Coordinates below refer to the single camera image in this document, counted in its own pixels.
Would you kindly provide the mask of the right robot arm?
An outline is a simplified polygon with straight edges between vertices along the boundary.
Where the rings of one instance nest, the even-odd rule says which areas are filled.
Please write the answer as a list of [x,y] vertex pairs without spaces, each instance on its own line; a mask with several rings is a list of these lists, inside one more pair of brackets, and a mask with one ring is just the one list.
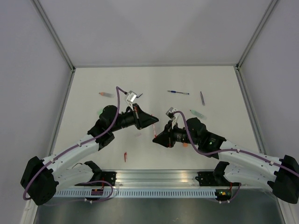
[[271,191],[277,198],[292,204],[299,201],[299,164],[295,158],[283,158],[252,152],[206,129],[197,118],[186,121],[179,128],[169,121],[153,142],[163,147],[174,147],[181,142],[196,146],[200,155],[219,162],[213,171],[213,180],[224,186],[240,183]]

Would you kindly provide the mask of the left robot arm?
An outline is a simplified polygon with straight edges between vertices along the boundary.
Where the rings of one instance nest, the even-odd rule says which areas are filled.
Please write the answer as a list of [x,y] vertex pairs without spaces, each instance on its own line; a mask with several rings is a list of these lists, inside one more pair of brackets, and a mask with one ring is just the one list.
[[79,160],[96,153],[114,140],[114,132],[135,126],[138,130],[157,123],[159,119],[144,112],[136,103],[119,112],[114,105],[106,106],[95,125],[76,145],[43,159],[32,157],[24,170],[21,186],[24,200],[36,205],[48,202],[58,191],[72,185],[88,182],[96,186],[101,182],[101,169],[92,161],[71,168]]

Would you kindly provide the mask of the blue gel pen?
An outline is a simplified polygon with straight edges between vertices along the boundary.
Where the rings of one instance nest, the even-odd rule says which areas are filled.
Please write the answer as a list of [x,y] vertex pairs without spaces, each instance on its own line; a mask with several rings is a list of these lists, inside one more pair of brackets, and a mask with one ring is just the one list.
[[177,93],[177,94],[184,94],[184,95],[189,95],[189,94],[190,94],[190,93],[188,93],[188,92],[173,91],[173,90],[167,90],[167,92],[170,92],[170,93]]

